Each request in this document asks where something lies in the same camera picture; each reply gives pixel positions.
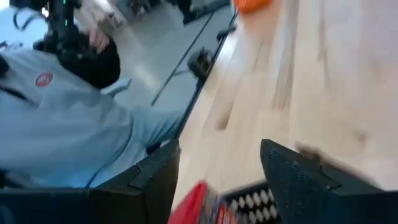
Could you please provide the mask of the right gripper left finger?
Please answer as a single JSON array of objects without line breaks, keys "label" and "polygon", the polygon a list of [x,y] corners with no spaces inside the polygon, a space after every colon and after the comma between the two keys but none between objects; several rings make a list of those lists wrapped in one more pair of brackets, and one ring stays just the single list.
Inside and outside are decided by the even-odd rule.
[{"label": "right gripper left finger", "polygon": [[8,187],[1,223],[167,223],[179,161],[173,140],[95,188]]}]

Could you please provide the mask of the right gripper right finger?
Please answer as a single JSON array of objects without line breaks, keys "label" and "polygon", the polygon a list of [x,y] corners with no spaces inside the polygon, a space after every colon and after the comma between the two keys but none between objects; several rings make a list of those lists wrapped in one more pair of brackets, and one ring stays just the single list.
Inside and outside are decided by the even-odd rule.
[{"label": "right gripper right finger", "polygon": [[397,192],[270,139],[261,164],[283,223],[397,223]]}]

